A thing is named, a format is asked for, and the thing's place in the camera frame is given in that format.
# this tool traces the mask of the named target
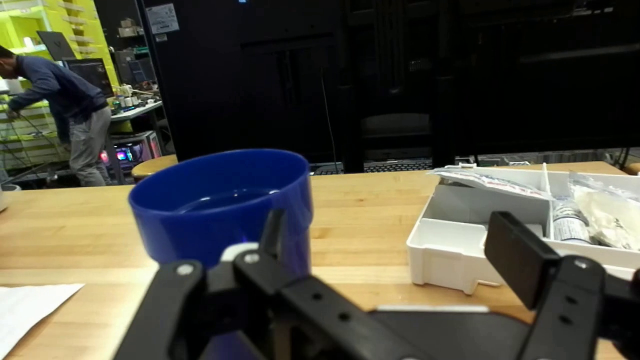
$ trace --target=wooden tabletop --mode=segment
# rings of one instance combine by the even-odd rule
[[[314,274],[362,308],[485,304],[532,319],[507,289],[473,296],[414,287],[405,238],[437,185],[426,172],[315,176]],[[109,359],[151,278],[129,217],[129,187],[7,194],[0,214],[0,285],[86,285],[40,323],[9,359]],[[620,359],[610,347],[599,359]]]

